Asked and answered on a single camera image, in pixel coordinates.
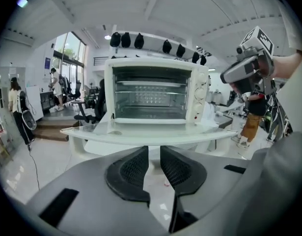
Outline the white oven door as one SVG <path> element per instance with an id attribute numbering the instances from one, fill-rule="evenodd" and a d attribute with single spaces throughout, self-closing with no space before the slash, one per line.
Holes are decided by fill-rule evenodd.
<path id="1" fill-rule="evenodd" d="M 205 151 L 211 141 L 227 139 L 236 131 L 221 129 L 212 121 L 186 124 L 137 124 L 100 122 L 86 126 L 64 128 L 69 137 L 71 152 L 91 159 L 111 155 L 122 150 L 148 146 L 151 158 L 159 158 L 160 146 L 182 149 L 200 148 Z"/>

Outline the crumpled white cloth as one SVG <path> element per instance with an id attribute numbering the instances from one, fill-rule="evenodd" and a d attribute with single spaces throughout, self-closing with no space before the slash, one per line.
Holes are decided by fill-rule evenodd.
<path id="1" fill-rule="evenodd" d="M 232 118 L 229 118 L 215 109 L 212 103 L 205 102 L 204 110 L 201 118 L 202 124 L 210 124 L 219 128 L 226 128 L 233 122 Z"/>

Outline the person's right hand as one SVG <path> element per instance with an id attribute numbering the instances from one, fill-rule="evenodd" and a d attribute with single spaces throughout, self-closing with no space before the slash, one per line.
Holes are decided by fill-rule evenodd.
<path id="1" fill-rule="evenodd" d="M 274 72 L 274 67 L 272 66 L 272 61 L 268 59 L 265 55 L 258 56 L 258 71 L 263 77 L 272 77 Z"/>

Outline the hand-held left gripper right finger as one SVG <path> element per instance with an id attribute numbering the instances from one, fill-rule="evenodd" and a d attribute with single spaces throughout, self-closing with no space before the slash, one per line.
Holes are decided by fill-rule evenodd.
<path id="1" fill-rule="evenodd" d="M 192 225 L 206 221 L 200 236 L 237 236 L 237 219 L 222 210 L 215 218 L 208 215 L 234 188 L 250 161 L 189 152 L 173 146 L 160 147 L 160 166 L 174 189 L 169 233 L 185 229 L 193 234 Z"/>

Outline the white low cabinet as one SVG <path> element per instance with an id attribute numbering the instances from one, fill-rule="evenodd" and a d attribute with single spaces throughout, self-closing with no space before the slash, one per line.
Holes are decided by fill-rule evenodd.
<path id="1" fill-rule="evenodd" d="M 41 105 L 40 90 L 38 86 L 31 86 L 26 88 L 28 107 L 33 115 L 35 121 L 40 120 L 44 114 Z"/>

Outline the black office chair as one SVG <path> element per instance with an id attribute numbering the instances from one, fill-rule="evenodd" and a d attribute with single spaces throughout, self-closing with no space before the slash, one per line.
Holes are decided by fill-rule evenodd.
<path id="1" fill-rule="evenodd" d="M 80 92 L 81 85 L 82 85 L 81 82 L 77 81 L 74 93 L 72 93 L 72 90 L 69 91 L 69 93 L 67 94 L 67 98 L 68 98 L 69 101 L 76 100 L 76 99 L 80 98 L 80 96 L 81 96 L 81 92 Z"/>
<path id="2" fill-rule="evenodd" d="M 105 103 L 106 103 L 106 94 L 105 94 L 105 80 L 102 79 L 99 83 L 99 93 L 94 100 L 94 105 L 91 108 L 83 108 L 83 104 L 90 103 L 88 101 L 74 101 L 73 104 L 77 104 L 79 106 L 79 114 L 74 116 L 75 120 L 84 121 L 85 123 L 96 124 L 101 121 L 103 116 L 106 113 Z"/>

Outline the brown wooden steps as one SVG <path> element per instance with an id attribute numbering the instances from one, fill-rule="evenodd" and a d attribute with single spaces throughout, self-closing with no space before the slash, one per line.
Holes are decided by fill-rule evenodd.
<path id="1" fill-rule="evenodd" d="M 77 120 L 46 120 L 42 119 L 37 122 L 37 128 L 33 131 L 36 138 L 67 142 L 69 136 L 60 131 L 65 128 L 79 127 L 80 122 Z"/>

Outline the person's right forearm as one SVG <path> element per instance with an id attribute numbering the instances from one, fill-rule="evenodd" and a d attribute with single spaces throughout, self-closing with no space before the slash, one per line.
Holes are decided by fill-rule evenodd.
<path id="1" fill-rule="evenodd" d="M 274 56 L 273 62 L 274 72 L 271 78 L 289 79 L 302 62 L 302 51 L 297 50 L 296 53 L 287 57 Z"/>

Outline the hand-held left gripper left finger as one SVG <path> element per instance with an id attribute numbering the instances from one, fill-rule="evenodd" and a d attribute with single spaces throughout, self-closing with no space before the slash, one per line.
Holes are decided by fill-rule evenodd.
<path id="1" fill-rule="evenodd" d="M 27 203 L 49 228 L 66 236 L 168 236 L 149 210 L 143 189 L 148 147 L 79 163 Z"/>

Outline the white toaster oven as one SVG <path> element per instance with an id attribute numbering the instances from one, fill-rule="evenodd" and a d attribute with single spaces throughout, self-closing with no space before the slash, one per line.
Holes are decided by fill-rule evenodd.
<path id="1" fill-rule="evenodd" d="M 209 68 L 163 58 L 117 58 L 105 63 L 108 120 L 118 123 L 200 123 Z M 160 81 L 183 87 L 124 86 L 118 81 Z"/>

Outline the large glass window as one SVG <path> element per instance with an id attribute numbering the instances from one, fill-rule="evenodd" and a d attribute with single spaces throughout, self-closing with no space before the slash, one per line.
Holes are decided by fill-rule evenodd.
<path id="1" fill-rule="evenodd" d="M 72 88 L 76 82 L 83 84 L 86 44 L 71 31 L 58 36 L 53 48 L 53 67 L 68 78 Z"/>

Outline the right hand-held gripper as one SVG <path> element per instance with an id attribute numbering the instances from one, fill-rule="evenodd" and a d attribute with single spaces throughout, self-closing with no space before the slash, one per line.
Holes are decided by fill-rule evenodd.
<path id="1" fill-rule="evenodd" d="M 257 58 L 260 55 L 270 59 L 274 67 L 274 44 L 263 30 L 259 26 L 252 29 L 236 51 L 237 61 L 221 73 L 221 81 L 224 84 L 233 83 L 239 94 L 256 91 L 269 95 L 274 92 L 275 87 L 271 83 L 271 78 L 263 77 L 258 71 Z"/>

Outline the person's white shirt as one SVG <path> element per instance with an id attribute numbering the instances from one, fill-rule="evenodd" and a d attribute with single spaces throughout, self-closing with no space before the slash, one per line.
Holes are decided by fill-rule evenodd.
<path id="1" fill-rule="evenodd" d="M 275 0 L 289 47 L 302 51 L 302 0 Z M 302 236 L 302 62 L 278 94 L 292 133 L 274 143 L 237 236 Z"/>

